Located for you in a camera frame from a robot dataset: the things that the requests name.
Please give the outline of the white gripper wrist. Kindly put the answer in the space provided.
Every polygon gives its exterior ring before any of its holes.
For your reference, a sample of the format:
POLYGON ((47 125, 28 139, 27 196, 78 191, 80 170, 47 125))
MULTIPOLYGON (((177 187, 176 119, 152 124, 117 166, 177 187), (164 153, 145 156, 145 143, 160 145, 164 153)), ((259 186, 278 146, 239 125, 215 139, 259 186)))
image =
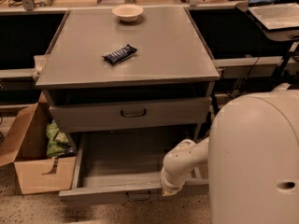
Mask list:
POLYGON ((165 168, 161 171, 162 195, 164 197, 172 196, 173 193, 178 193, 183 188, 187 174, 171 174, 165 168))

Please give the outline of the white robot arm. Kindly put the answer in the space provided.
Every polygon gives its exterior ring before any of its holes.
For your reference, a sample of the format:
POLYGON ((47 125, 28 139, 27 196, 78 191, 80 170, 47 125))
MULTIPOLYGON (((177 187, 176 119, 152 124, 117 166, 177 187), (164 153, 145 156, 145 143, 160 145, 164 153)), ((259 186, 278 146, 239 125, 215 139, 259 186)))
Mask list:
POLYGON ((180 192, 204 162, 211 224, 299 224, 299 90, 282 84, 227 103, 208 138, 165 155, 163 195, 180 192))

